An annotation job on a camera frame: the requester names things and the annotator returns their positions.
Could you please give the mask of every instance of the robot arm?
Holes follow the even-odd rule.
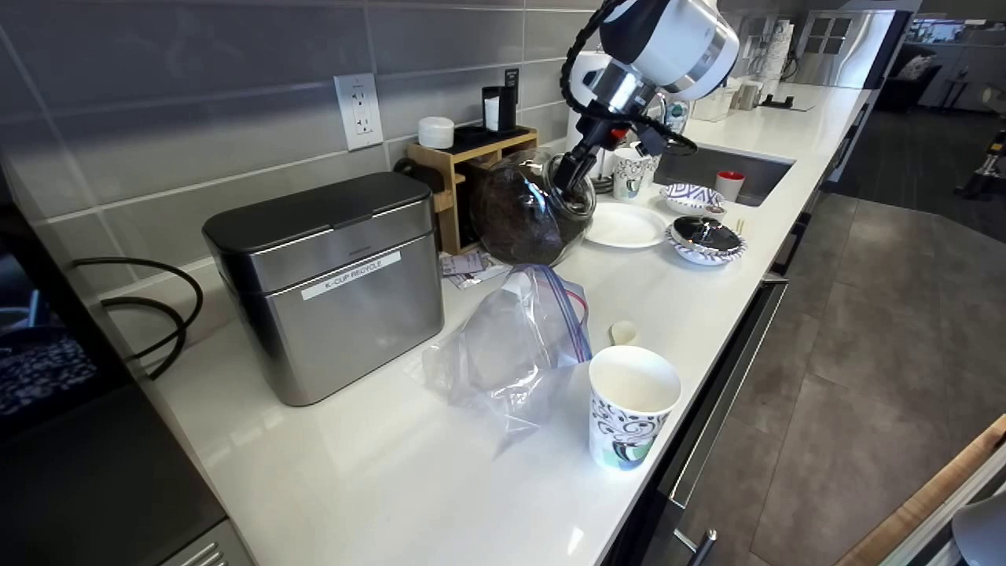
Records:
[[[568,90],[568,69],[588,37],[602,31],[609,66],[591,78],[596,100],[581,103]],[[597,147],[612,151],[631,127],[644,153],[664,153],[675,138],[644,107],[664,89],[682,100],[712,93],[730,76],[738,52],[735,31],[708,0],[605,0],[577,33],[564,63],[564,98],[581,113],[581,142],[560,159],[558,188],[573,188],[596,167]]]

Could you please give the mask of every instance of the stainless steel bread box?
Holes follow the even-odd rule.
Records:
[[[430,191],[410,177],[228,209],[205,234],[286,405],[313,405],[443,325]]]

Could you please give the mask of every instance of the white plate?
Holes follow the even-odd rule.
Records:
[[[666,219],[639,205],[597,202],[586,238],[609,247],[651,247],[664,241]]]

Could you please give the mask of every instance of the electrical outlet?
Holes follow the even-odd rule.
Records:
[[[349,147],[385,142],[374,76],[336,76],[340,113]]]

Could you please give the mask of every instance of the kitchen counter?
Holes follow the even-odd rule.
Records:
[[[588,288],[596,350],[606,344],[612,321],[631,321],[643,344],[682,373],[682,400],[653,451],[675,432],[864,100],[837,89],[787,90],[804,113],[750,110],[689,122],[697,144],[794,159],[762,206],[728,209],[750,246],[735,265],[697,270],[666,246],[612,251],[588,241],[560,262],[560,274]],[[447,329],[491,288],[443,285]],[[423,350],[313,409],[290,409],[268,389],[242,324],[230,324],[196,343],[155,389],[264,566],[597,561],[653,451],[634,472],[591,463],[581,373],[560,389],[545,430],[501,448],[501,430],[486,416],[424,385]]]

